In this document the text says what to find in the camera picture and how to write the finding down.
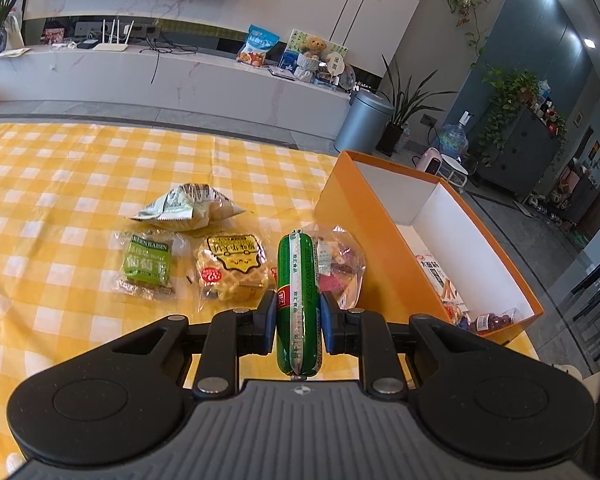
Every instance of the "green snack package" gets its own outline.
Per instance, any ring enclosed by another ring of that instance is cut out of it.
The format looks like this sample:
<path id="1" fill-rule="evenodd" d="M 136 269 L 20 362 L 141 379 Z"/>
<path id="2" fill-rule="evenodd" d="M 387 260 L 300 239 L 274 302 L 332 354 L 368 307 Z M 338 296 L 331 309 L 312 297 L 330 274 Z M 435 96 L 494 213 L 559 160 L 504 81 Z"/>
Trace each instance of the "green snack package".
<path id="1" fill-rule="evenodd" d="M 293 231 L 278 246 L 276 352 L 282 373 L 311 377 L 322 365 L 322 337 L 315 249 L 311 237 Z"/>
<path id="2" fill-rule="evenodd" d="M 186 240 L 176 233 L 153 229 L 116 235 L 123 248 L 116 290 L 148 300 L 175 293 L 171 283 L 173 255 L 189 252 Z"/>
<path id="3" fill-rule="evenodd" d="M 171 244 L 131 235 L 122 271 L 136 282 L 169 286 Z"/>

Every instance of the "orange box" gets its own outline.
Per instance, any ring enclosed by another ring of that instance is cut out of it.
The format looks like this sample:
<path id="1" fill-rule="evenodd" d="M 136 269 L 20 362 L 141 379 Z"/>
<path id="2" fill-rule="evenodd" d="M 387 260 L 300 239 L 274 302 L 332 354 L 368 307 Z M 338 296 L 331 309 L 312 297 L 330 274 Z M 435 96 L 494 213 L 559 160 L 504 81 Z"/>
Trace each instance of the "orange box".
<path id="1" fill-rule="evenodd" d="M 387 321 L 424 313 L 447 320 L 439 295 L 413 253 L 425 246 L 446 272 L 472 319 L 516 307 L 522 321 L 486 337 L 505 344 L 543 313 L 512 261 L 442 179 L 389 161 L 342 152 L 315 207 L 318 224 L 339 225 L 365 251 L 358 306 Z"/>

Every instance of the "plastic snack bag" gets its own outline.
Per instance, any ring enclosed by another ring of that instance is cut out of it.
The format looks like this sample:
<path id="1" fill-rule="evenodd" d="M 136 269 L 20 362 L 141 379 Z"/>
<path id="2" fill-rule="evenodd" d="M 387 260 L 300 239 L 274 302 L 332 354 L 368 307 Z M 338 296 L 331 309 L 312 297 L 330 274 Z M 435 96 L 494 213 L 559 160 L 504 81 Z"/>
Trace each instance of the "plastic snack bag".
<path id="1" fill-rule="evenodd" d="M 173 231 L 191 231 L 244 211 L 207 184 L 182 184 L 140 210 L 131 219 Z"/>
<path id="2" fill-rule="evenodd" d="M 310 236 L 293 231 L 278 246 L 278 368 L 292 379 L 318 373 L 322 365 L 315 250 Z"/>
<path id="3" fill-rule="evenodd" d="M 319 230 L 308 234 L 315 245 L 320 292 L 332 292 L 344 310 L 355 307 L 366 268 L 362 248 L 339 226 L 331 231 Z"/>
<path id="4" fill-rule="evenodd" d="M 249 35 L 244 46 L 238 52 L 237 60 L 241 63 L 261 67 L 267 52 L 280 40 L 273 32 L 269 32 L 255 25 L 249 27 Z"/>
<path id="5" fill-rule="evenodd" d="M 270 282 L 262 239 L 254 233 L 219 232 L 202 240 L 196 272 L 187 275 L 200 286 L 200 309 L 255 308 Z"/>
<path id="6" fill-rule="evenodd" d="M 419 261 L 424 273 L 427 275 L 434 290 L 440 296 L 442 306 L 448 316 L 449 322 L 460 326 L 463 322 L 469 321 L 469 309 L 464 304 L 455 285 L 442 270 L 435 257 L 431 253 L 416 254 L 416 260 Z"/>
<path id="7" fill-rule="evenodd" d="M 123 232 L 116 238 L 124 253 L 115 289 L 146 300 L 174 296 L 174 261 L 189 253 L 188 242 L 162 230 Z"/>

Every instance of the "table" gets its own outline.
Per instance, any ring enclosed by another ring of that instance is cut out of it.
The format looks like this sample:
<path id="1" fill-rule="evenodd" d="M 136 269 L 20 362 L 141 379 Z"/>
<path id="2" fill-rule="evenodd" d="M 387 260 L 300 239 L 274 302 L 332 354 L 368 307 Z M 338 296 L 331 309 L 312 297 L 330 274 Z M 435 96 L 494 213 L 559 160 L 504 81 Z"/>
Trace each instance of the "table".
<path id="1" fill-rule="evenodd" d="M 335 159 L 222 137 L 101 126 L 0 124 L 0 478 L 17 452 L 6 403 L 26 377 L 169 314 L 207 322 L 176 274 L 176 299 L 112 291 L 115 233 L 171 187 L 211 184 L 249 211 L 235 226 L 280 237 L 313 220 Z M 526 335 L 513 348 L 535 355 Z M 282 379 L 275 354 L 240 360 L 241 377 Z M 348 379 L 357 360 L 328 356 L 316 379 Z"/>

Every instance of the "gray ridged pad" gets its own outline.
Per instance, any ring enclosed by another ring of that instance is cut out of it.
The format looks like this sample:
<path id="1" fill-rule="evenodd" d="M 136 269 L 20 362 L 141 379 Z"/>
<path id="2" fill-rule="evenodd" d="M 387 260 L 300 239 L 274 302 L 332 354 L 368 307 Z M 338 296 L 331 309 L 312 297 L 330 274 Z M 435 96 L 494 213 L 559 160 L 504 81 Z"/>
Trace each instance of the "gray ridged pad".
<path id="1" fill-rule="evenodd" d="M 430 442 L 403 404 L 357 383 L 249 381 L 240 395 L 203 402 L 167 445 L 120 466 L 62 470 L 29 462 L 16 480 L 584 480 L 573 463 L 497 472 Z"/>

